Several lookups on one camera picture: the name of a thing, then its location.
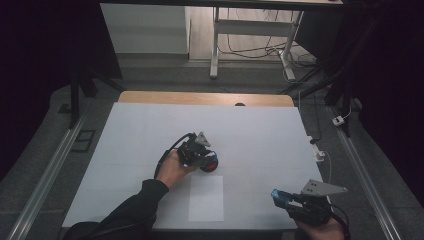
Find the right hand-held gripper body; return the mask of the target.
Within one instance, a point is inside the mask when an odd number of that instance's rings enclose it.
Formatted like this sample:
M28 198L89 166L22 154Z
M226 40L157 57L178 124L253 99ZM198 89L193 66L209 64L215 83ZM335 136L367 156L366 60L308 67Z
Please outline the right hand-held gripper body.
M328 196L346 192L346 187L310 179L301 190L302 201L287 203L286 211L295 221L301 221L313 227L326 224L330 218L345 227L346 222L334 213Z

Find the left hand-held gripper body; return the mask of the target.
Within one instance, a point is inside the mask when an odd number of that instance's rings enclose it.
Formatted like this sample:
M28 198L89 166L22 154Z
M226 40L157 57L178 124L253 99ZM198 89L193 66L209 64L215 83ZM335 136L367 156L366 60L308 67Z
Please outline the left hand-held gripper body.
M206 158L205 152L209 150L211 144L203 132L199 134L189 133L188 137L189 139L177 148L179 160L184 167L196 166L200 168L201 160Z

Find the round red ink pad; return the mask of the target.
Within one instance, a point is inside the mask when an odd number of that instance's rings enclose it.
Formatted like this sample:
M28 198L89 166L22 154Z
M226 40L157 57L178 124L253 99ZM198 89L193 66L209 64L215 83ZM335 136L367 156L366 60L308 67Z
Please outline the round red ink pad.
M200 169L206 173L213 172L218 167L217 157L206 157L201 160Z

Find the white paper sheet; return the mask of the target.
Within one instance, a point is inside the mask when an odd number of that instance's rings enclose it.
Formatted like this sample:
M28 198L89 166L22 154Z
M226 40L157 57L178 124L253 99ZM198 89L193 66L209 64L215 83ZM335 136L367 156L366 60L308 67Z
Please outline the white paper sheet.
M188 220L218 222L224 220L222 176L193 176L190 185Z

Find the person's right hand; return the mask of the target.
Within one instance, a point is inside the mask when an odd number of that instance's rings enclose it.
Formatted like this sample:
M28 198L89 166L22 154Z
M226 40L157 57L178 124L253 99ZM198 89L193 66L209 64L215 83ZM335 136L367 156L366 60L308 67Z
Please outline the person's right hand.
M318 227L301 221L296 221L296 225L306 233L310 240L345 240L342 226L333 218Z

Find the person's left hand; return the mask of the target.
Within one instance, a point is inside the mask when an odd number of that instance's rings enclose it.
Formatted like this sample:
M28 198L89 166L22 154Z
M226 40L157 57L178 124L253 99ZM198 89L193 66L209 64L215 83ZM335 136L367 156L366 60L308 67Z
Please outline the person's left hand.
M181 165L179 156L176 150L172 150L163 161L156 180L161 181L169 189L179 183L185 176L194 172L195 166L184 167Z

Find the white table cover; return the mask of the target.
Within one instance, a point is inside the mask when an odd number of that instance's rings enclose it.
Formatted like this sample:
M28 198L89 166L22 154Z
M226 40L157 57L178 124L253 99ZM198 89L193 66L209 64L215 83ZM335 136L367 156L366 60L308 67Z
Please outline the white table cover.
M294 107L116 103L71 204L64 226L100 221L153 176L158 160L180 137L203 132L218 168L201 170L160 201L161 230L279 230L295 226L271 192L299 192L321 174ZM188 220L193 176L222 176L224 220Z

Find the white power strip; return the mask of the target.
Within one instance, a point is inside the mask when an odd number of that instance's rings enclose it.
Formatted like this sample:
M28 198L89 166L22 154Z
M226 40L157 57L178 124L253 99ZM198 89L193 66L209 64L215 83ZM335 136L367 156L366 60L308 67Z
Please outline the white power strip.
M317 146L317 140L312 138L311 136L308 137L308 142L312 147L312 155L314 156L315 160L317 162L323 162L325 159L325 152L321 151Z

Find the black floor frames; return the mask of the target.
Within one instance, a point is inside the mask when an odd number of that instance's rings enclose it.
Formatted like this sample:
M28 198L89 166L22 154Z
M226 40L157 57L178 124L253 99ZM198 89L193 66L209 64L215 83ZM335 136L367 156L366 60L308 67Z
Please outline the black floor frames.
M86 153L93 143L95 133L95 130L80 130L71 151L76 153Z

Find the black stand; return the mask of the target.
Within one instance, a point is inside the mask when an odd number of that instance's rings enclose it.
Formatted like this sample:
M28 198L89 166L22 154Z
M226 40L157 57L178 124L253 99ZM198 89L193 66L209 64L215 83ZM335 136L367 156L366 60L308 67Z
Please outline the black stand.
M94 80L98 79L119 93L126 91L126 88L115 82L112 78L92 67L75 67L72 70L70 79L70 112L71 119L69 129L73 129L80 119L80 97L79 91L82 91L86 97L94 98L98 94L98 89Z
M360 13L303 12L297 24L295 40L318 57L315 63L304 65L310 67L311 71L293 86L282 90L282 93L291 93L318 72L323 72L324 79L306 90L299 91L297 98L302 100L329 87L324 103L333 106L343 98L341 117L344 122L338 127L347 136L350 136L349 116L352 97L352 79L349 74L353 73L353 65L362 48L362 18Z

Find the white cabinet panel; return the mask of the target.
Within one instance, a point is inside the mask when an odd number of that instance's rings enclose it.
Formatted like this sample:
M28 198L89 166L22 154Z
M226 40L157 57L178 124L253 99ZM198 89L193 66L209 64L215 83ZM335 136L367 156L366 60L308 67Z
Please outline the white cabinet panel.
M190 8L101 4L116 53L187 54Z

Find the aluminium rail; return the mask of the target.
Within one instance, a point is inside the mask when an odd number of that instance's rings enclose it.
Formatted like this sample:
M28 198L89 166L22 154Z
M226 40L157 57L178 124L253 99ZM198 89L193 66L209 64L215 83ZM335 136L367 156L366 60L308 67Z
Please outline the aluminium rail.
M330 126L336 132L336 135L343 146L353 171L356 174L386 240L403 240L402 234L390 214L386 203L378 192L353 140L348 137L339 126L335 126L333 123L330 123Z
M75 125L65 132L6 240L26 239L86 119L86 116L81 116Z

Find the white desk frame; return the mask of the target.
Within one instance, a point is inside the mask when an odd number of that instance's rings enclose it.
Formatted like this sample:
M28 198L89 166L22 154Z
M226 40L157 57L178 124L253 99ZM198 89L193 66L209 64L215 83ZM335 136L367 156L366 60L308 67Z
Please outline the white desk frame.
M295 75L289 62L289 55L293 45L303 12L296 11L290 22L268 22L254 20L221 19L220 9L214 7L213 13L213 45L211 52L210 78L218 76L218 38L220 34L285 37L286 44L277 54L283 65L283 73L288 80L294 80Z

